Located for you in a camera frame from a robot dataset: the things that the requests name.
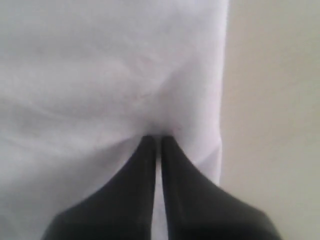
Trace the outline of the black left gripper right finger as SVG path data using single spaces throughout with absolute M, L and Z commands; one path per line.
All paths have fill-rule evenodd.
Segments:
M 264 212 L 205 177 L 172 136 L 161 139 L 161 173 L 170 240 L 282 238 Z

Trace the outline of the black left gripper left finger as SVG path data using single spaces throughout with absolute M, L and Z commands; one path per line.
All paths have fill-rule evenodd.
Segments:
M 128 162 L 97 192 L 58 214 L 44 240 L 149 240 L 156 141 L 144 136 Z

